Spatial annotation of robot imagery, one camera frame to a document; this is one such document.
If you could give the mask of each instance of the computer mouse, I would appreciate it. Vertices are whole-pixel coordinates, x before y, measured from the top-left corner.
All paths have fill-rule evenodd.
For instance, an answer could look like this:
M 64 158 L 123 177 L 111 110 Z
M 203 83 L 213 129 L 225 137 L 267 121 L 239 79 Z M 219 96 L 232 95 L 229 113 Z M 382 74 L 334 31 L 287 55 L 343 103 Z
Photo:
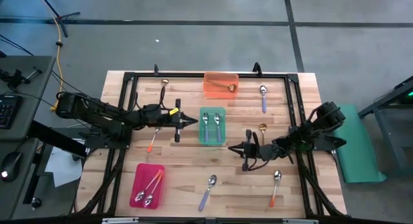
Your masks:
M 5 182 L 11 182 L 17 178 L 20 171 L 20 161 L 22 153 L 11 152 L 1 162 L 1 179 Z

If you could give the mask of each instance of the orange container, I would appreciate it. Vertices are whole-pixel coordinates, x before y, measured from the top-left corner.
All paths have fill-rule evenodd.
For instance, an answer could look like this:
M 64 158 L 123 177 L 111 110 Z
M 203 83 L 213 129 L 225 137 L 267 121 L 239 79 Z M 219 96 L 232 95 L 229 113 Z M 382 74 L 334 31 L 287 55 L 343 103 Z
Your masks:
M 204 95 L 209 98 L 233 99 L 237 96 L 238 93 L 238 80 L 238 74 L 205 72 Z M 234 87 L 234 91 L 231 92 L 229 86 Z

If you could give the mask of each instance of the metal spoon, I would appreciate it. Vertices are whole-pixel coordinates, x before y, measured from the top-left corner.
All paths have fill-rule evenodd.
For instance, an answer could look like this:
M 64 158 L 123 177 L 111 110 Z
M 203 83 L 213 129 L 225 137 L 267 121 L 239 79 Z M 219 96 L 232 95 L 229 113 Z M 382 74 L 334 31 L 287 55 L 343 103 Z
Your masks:
M 221 87 L 226 87 L 228 88 L 228 90 L 230 92 L 235 92 L 235 90 L 237 89 L 237 85 L 223 85 L 223 84 L 219 84 L 219 83 L 213 83 L 213 82 L 209 82 L 209 81 L 205 81 L 205 83 L 210 84 L 210 85 L 217 85 L 217 86 L 221 86 Z
M 221 129 L 219 127 L 219 121 L 221 120 L 221 116 L 218 113 L 215 113 L 214 120 L 217 123 L 217 140 L 218 143 L 221 142 Z
M 162 180 L 162 178 L 163 178 L 163 171 L 160 173 L 160 175 L 159 175 L 159 177 L 157 178 L 157 181 L 156 181 L 156 184 L 155 184 L 155 187 L 154 187 L 154 189 L 152 189 L 152 192 L 145 198 L 145 201 L 143 202 L 143 206 L 144 207 L 148 207 L 151 203 L 152 203 L 152 200 L 154 199 L 154 192 L 155 192 L 155 189 L 156 189 L 156 187 L 157 187 L 157 185 L 159 184 L 159 182 Z
M 161 127 L 156 127 L 154 137 L 152 138 L 152 141 L 150 142 L 150 145 L 149 145 L 149 147 L 148 147 L 148 150 L 146 150 L 147 152 L 151 152 L 151 151 L 152 151 L 152 147 L 154 146 L 154 141 L 155 141 L 156 134 L 157 134 L 157 132 L 158 132 L 160 129 L 161 129 Z
M 262 145 L 264 145 L 264 132 L 265 132 L 265 130 L 267 129 L 267 125 L 266 124 L 259 124 L 259 130 L 261 131 L 261 133 L 263 133 L 263 144 Z
M 202 117 L 202 120 L 205 123 L 205 143 L 209 142 L 209 138 L 208 138 L 208 119 L 209 119 L 208 113 L 204 113 L 204 115 Z
M 270 201 L 270 207 L 274 207 L 276 205 L 277 185 L 281 181 L 281 172 L 279 170 L 276 170 L 276 173 L 274 173 L 274 179 L 276 181 L 276 185 L 274 186 L 274 192 L 272 193 L 272 197 L 271 197 L 271 201 Z
M 265 94 L 267 92 L 267 88 L 264 85 L 261 85 L 259 91 L 263 95 L 263 112 L 267 112 L 267 100 L 265 99 Z
M 138 194 L 136 194 L 135 197 L 135 202 L 138 202 L 140 200 L 143 199 L 143 197 L 145 196 L 145 192 L 148 190 L 149 186 L 155 181 L 156 178 L 159 177 L 161 171 L 159 170 L 156 175 L 152 178 L 152 180 L 150 181 L 150 183 L 148 184 L 148 186 L 146 186 L 146 189 L 142 190 L 141 192 L 138 192 Z
M 162 80 L 161 80 L 161 83 L 162 83 L 162 86 L 165 87 L 165 86 L 169 83 L 169 80 L 167 80 L 167 79 L 162 79 Z
M 208 199 L 209 191 L 211 190 L 212 186 L 215 185 L 216 182 L 217 182 L 217 176 L 215 175 L 212 175 L 208 179 L 208 189 L 206 190 L 204 197 L 202 198 L 201 204 L 198 207 L 199 211 L 202 211 L 204 209 L 205 203 L 207 202 L 207 199 Z

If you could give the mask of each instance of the wooden tabletop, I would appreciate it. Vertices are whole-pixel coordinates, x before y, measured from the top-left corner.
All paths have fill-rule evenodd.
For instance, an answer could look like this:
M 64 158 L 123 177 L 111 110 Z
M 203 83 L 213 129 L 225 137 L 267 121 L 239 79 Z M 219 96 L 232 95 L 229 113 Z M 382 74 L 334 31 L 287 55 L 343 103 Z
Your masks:
M 109 71 L 103 88 L 102 101 L 117 106 L 124 71 Z M 235 99 L 206 99 L 203 95 L 202 78 L 170 78 L 163 103 L 173 108 L 180 98 L 181 111 L 199 119 L 201 107 L 224 107 L 227 142 L 219 147 L 203 146 L 198 140 L 199 125 L 194 124 L 181 131 L 181 142 L 174 142 L 174 128 L 163 128 L 157 135 L 151 153 L 146 152 L 154 134 L 154 128 L 144 128 L 133 133 L 132 142 L 126 152 L 117 216 L 166 216 L 166 217 L 217 217 L 217 218 L 304 218 L 298 169 L 288 158 L 271 161 L 267 166 L 252 172 L 243 172 L 243 159 L 229 151 L 227 146 L 245 140 L 245 130 L 258 130 L 260 123 L 268 126 L 265 141 L 287 134 L 290 126 L 284 82 L 281 79 L 240 79 L 239 93 Z M 299 82 L 306 115 L 321 104 L 315 74 L 299 74 Z M 265 85 L 267 112 L 261 111 L 259 86 Z M 294 104 L 296 96 L 291 87 Z M 159 78 L 139 79 L 137 92 L 140 106 L 158 103 L 161 82 Z M 101 185 L 108 150 L 96 150 L 83 169 L 77 207 L 83 208 Z M 325 152 L 314 152 L 320 187 L 338 210 L 346 213 L 343 194 L 332 156 Z M 156 210 L 136 209 L 129 206 L 129 198 L 139 163 L 156 163 L 165 166 L 165 184 L 161 205 Z M 274 172 L 282 172 L 277 188 L 276 206 L 268 207 L 274 189 Z M 215 174 L 217 183 L 202 212 L 198 206 L 208 178 Z M 106 197 L 110 203 L 112 187 Z M 310 201 L 315 211 L 314 193 L 309 189 Z

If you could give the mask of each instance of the teal plastic bin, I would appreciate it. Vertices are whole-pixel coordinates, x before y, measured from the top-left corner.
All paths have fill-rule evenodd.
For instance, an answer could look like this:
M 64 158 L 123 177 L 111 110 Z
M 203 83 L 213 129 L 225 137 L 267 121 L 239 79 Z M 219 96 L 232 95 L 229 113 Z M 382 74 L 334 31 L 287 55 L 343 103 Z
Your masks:
M 202 117 L 203 114 L 208 114 L 208 141 L 205 141 L 205 122 Z M 219 129 L 221 133 L 221 141 L 218 141 L 218 126 L 214 120 L 215 113 L 218 113 L 221 116 L 219 122 Z M 199 113 L 199 142 L 202 145 L 217 146 L 225 143 L 225 109 L 223 107 L 203 107 Z

